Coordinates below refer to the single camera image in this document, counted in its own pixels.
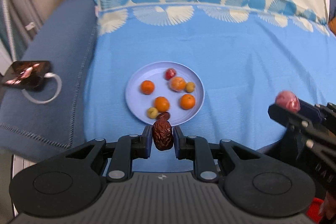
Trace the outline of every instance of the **plate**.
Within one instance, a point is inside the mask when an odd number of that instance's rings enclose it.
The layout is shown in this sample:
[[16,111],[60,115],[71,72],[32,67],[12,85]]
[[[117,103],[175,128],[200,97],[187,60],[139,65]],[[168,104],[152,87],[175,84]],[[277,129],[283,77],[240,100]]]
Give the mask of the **plate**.
[[[168,68],[176,70],[176,76],[181,76],[186,82],[194,82],[195,90],[192,95],[195,97],[196,104],[192,109],[184,110],[179,106],[179,99],[187,94],[185,91],[175,92],[168,86],[169,81],[165,80],[164,74]],[[150,80],[154,83],[154,92],[145,95],[140,91],[143,81]],[[146,65],[135,72],[127,83],[125,90],[126,104],[129,110],[141,121],[147,124],[154,124],[155,119],[147,117],[147,109],[154,106],[155,98],[166,97],[170,103],[168,112],[170,113],[169,123],[171,126],[178,126],[193,118],[201,109],[205,92],[200,78],[190,68],[175,62],[162,61]]]

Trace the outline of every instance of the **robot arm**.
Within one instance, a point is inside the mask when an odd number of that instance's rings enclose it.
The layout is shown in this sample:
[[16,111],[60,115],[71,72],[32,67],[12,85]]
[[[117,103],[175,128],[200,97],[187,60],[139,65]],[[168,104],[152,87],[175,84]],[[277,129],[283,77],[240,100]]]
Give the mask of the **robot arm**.
[[307,173],[335,193],[336,143],[316,129],[333,120],[322,109],[311,106],[308,119],[306,113],[270,106],[270,117],[288,128],[284,138],[295,148],[292,165],[232,140],[213,144],[185,136],[176,126],[176,158],[192,160],[193,171],[133,172],[134,159],[150,157],[152,126],[113,143],[92,140],[12,179],[9,192],[19,212],[12,223],[312,224],[305,212],[315,185]]

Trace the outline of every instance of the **small yellow fruit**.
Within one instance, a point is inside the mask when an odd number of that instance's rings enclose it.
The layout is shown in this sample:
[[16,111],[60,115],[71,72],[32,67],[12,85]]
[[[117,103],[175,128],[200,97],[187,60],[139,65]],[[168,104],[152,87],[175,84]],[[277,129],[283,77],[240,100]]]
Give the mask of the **small yellow fruit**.
[[149,119],[155,119],[158,114],[159,114],[159,111],[155,107],[150,107],[147,110],[147,116]]
[[187,85],[185,86],[185,91],[191,93],[194,90],[195,90],[195,84],[193,82],[188,82]]

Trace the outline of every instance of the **stitched edge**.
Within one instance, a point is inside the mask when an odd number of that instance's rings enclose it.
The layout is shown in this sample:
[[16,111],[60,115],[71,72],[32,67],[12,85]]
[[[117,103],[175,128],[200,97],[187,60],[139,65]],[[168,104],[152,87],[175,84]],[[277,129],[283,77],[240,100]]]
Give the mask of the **stitched edge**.
[[68,143],[68,145],[70,147],[72,146],[72,141],[73,141],[73,136],[74,136],[75,115],[76,115],[79,88],[80,88],[81,83],[82,83],[83,71],[84,71],[84,68],[85,68],[85,65],[86,65],[86,62],[87,62],[87,57],[88,57],[89,52],[90,52],[91,47],[92,47],[92,40],[95,37],[95,33],[96,33],[96,26],[94,26],[93,29],[92,29],[89,45],[86,48],[84,59],[83,59],[82,64],[81,64],[81,69],[80,69],[80,71],[78,73],[78,77],[77,77],[77,83],[76,83],[76,87],[75,87],[75,95],[73,97],[71,117],[70,117],[70,134],[69,134],[69,143]]
[[6,129],[8,131],[11,131],[11,132],[19,134],[19,135],[23,135],[27,138],[32,138],[34,140],[40,141],[42,143],[45,143],[45,144],[48,144],[48,145],[51,145],[51,146],[65,148],[65,149],[70,148],[69,144],[62,144],[62,143],[59,143],[59,142],[54,142],[54,141],[48,140],[48,139],[46,139],[46,138],[44,138],[40,135],[31,133],[31,132],[26,131],[26,130],[18,129],[18,128],[15,128],[13,126],[9,126],[9,125],[4,124],[4,123],[0,123],[0,128]]
[[23,130],[23,129],[18,129],[18,128],[15,128],[13,126],[10,126],[10,125],[4,124],[4,123],[0,123],[0,128],[6,129],[8,131],[11,131],[13,133],[16,133],[16,134],[19,134],[19,135],[22,135],[22,136],[25,136],[27,138],[33,138],[37,141],[40,141],[44,144],[51,145],[51,146],[54,146],[54,147],[59,147],[59,148],[64,148],[64,149],[71,148],[72,141],[73,141],[73,134],[74,134],[75,112],[76,112],[77,101],[78,101],[79,87],[80,87],[80,84],[81,84],[81,81],[82,81],[83,70],[84,70],[84,67],[85,67],[85,64],[86,64],[86,61],[87,61],[87,57],[89,55],[89,52],[90,52],[90,49],[91,49],[91,46],[92,46],[92,40],[95,36],[95,33],[96,33],[96,26],[94,26],[93,29],[92,29],[89,45],[86,48],[84,59],[83,59],[82,64],[81,64],[81,69],[80,69],[80,71],[78,73],[78,77],[77,77],[78,80],[77,80],[77,83],[76,83],[75,96],[73,98],[73,104],[72,104],[72,109],[71,109],[72,114],[71,114],[71,118],[70,118],[69,143],[68,144],[62,144],[62,143],[59,143],[59,142],[51,141],[51,140],[48,140],[47,138],[44,138],[44,137],[42,137],[40,135],[37,135],[35,133],[29,132],[29,131],[26,131],[26,130]]

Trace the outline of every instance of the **red date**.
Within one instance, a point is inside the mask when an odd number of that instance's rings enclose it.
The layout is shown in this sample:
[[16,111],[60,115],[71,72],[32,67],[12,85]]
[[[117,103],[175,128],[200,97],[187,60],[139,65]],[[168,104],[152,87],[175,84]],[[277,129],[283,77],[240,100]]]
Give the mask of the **red date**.
[[160,151],[169,150],[173,147],[174,137],[171,125],[164,119],[157,120],[153,124],[152,136],[155,147]]
[[168,121],[169,118],[170,118],[169,112],[162,112],[156,117],[157,120],[164,119],[166,121]]

